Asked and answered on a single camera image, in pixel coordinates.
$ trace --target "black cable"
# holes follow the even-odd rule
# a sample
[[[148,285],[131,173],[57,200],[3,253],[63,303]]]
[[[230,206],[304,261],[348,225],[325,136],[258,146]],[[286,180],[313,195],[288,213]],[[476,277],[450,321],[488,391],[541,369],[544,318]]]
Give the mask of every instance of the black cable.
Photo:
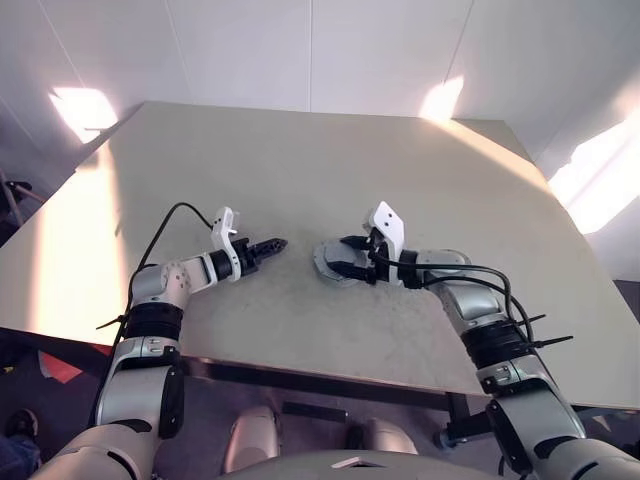
[[[202,221],[202,223],[204,223],[206,225],[206,227],[209,230],[213,229],[213,225],[211,223],[209,223],[207,221],[207,219],[204,218],[204,216],[200,213],[200,211],[194,207],[193,205],[191,205],[190,203],[186,203],[186,202],[178,202],[176,203],[173,207],[171,207],[171,209],[169,209],[169,211],[167,212],[167,214],[164,216],[164,219],[162,220],[162,223],[160,224],[160,226],[158,227],[158,229],[156,230],[155,235],[153,236],[153,238],[151,239],[151,241],[149,242],[149,245],[147,245],[147,248],[145,249],[144,253],[142,254],[142,257],[140,258],[140,262],[138,263],[138,267],[135,269],[135,271],[131,274],[131,277],[129,278],[129,288],[127,290],[127,306],[124,309],[124,314],[118,316],[118,318],[104,324],[101,325],[97,328],[103,328],[106,327],[107,325],[111,325],[113,323],[119,322],[120,326],[118,327],[118,333],[116,333],[116,337],[113,340],[113,345],[111,346],[111,352],[109,353],[109,357],[107,360],[107,366],[104,369],[104,372],[102,373],[102,376],[100,377],[100,383],[98,384],[98,390],[96,392],[96,396],[93,400],[93,405],[91,407],[91,414],[89,416],[89,427],[92,427],[95,424],[95,417],[96,417],[96,409],[98,408],[98,401],[100,400],[100,393],[102,392],[102,389],[104,388],[104,385],[107,381],[107,377],[109,376],[109,370],[111,368],[111,363],[113,362],[113,358],[115,356],[115,352],[116,352],[116,347],[118,346],[118,343],[120,343],[120,340],[122,339],[122,335],[124,333],[124,330],[127,326],[127,317],[129,315],[129,310],[131,309],[131,302],[133,301],[133,279],[135,278],[135,276],[140,273],[142,270],[144,270],[145,268],[148,267],[153,267],[155,266],[155,264],[148,264],[147,260],[149,258],[149,255],[151,255],[151,251],[153,250],[153,247],[155,247],[156,243],[158,242],[158,239],[160,238],[160,235],[162,235],[162,232],[164,231],[165,227],[167,226],[167,223],[169,223],[169,220],[171,219],[171,216],[173,215],[173,212],[175,212],[179,207],[186,207],[188,209],[190,209],[193,213],[196,214],[196,216]]]
[[[437,278],[433,278],[431,280],[428,280],[427,282],[425,282],[424,284],[424,288],[430,287],[431,285],[434,285],[436,283],[440,283],[440,282],[446,282],[446,281],[461,281],[461,282],[470,282],[470,283],[477,283],[479,285],[484,285],[485,287],[491,288],[497,292],[500,292],[501,294],[505,294],[505,290],[501,287],[499,287],[498,285],[496,285],[495,283],[489,282],[487,280],[482,280],[480,278],[473,278],[473,277],[463,277],[460,275],[448,275],[445,277],[437,277]],[[524,324],[526,330],[527,330],[527,341],[529,341],[530,343],[533,343],[533,327],[531,326],[531,320],[529,319],[529,316],[527,315],[527,312],[525,311],[524,307],[522,306],[522,304],[518,301],[518,299],[514,296],[511,296],[511,301],[513,302],[513,305],[516,307],[516,310],[518,310],[518,313],[520,314],[520,316],[522,317],[522,323]],[[513,322],[516,324],[516,326],[518,326],[519,322],[516,322],[515,320],[513,320]]]
[[[498,462],[498,475],[504,477],[504,455],[500,457],[500,461]]]
[[[383,265],[391,266],[391,267],[399,267],[405,269],[413,269],[413,270],[469,270],[473,272],[482,272],[489,273],[491,275],[495,275],[504,285],[504,309],[507,317],[512,322],[516,323],[513,318],[513,312],[511,310],[512,304],[512,295],[511,295],[511,282],[509,281],[509,277],[507,277],[500,270],[496,270],[495,268],[483,267],[481,265],[464,265],[464,264],[438,264],[438,263],[406,263],[406,262],[396,262],[393,260],[389,260],[388,258],[379,255],[376,252],[370,253],[370,258],[375,262],[380,262]],[[531,326],[527,328],[527,338],[530,342],[533,342],[533,330]]]

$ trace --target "gray plastic object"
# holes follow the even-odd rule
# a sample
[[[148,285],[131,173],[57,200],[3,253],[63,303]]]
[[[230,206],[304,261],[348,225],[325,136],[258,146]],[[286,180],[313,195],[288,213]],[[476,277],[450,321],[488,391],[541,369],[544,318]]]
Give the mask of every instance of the gray plastic object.
[[[366,267],[367,256],[365,252],[354,250],[339,240],[323,242],[313,249],[313,263],[320,278],[338,287],[350,287],[357,284],[360,280],[343,277],[327,265],[328,262],[340,261],[352,263],[356,267]]]

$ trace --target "floor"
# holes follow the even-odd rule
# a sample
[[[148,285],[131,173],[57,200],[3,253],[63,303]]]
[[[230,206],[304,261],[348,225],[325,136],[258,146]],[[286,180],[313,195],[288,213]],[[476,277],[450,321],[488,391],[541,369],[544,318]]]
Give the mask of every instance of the floor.
[[[40,418],[39,444],[46,460],[83,430],[96,385],[97,381],[86,374],[66,385],[44,378],[37,355],[30,352],[12,373],[0,376],[0,421],[4,423],[5,417],[17,408],[33,409]],[[156,459],[156,472],[165,480],[216,477],[237,415],[251,406],[265,404],[279,411],[285,400],[343,409],[352,421],[384,418],[404,428],[420,454],[487,473],[496,473],[500,458],[493,437],[461,445],[450,453],[437,450],[430,438],[447,422],[445,412],[195,378],[186,381],[185,400],[184,426],[174,439],[162,444]],[[472,413],[484,406],[482,399],[472,399],[470,403]],[[607,417],[611,432],[593,421],[589,422],[590,430],[609,440],[617,435],[617,442],[637,441],[639,415],[618,417]],[[344,442],[345,424],[289,415],[281,416],[281,423],[284,455],[340,448]],[[507,472],[506,478],[517,477]]]

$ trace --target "table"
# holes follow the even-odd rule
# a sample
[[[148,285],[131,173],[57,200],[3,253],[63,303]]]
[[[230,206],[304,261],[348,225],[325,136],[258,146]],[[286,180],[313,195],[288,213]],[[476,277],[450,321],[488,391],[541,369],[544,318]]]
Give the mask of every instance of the table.
[[[640,408],[640,332],[540,172],[456,122],[147,103],[0,249],[0,325],[110,344],[129,274],[178,201],[241,212],[252,241],[286,251],[257,274],[195,295],[186,355],[414,389],[479,394],[474,367],[430,293],[320,281],[319,242],[361,234],[386,200],[406,246],[453,248],[507,273],[574,404]],[[211,250],[176,214],[151,260]]]

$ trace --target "shoe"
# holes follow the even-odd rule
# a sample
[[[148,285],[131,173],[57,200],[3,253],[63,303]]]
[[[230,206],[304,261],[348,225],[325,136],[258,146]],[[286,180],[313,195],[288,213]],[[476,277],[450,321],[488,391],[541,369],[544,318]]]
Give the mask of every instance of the shoe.
[[[35,440],[38,435],[38,418],[35,413],[26,408],[18,410],[5,423],[4,435],[7,438],[14,435],[24,435]]]

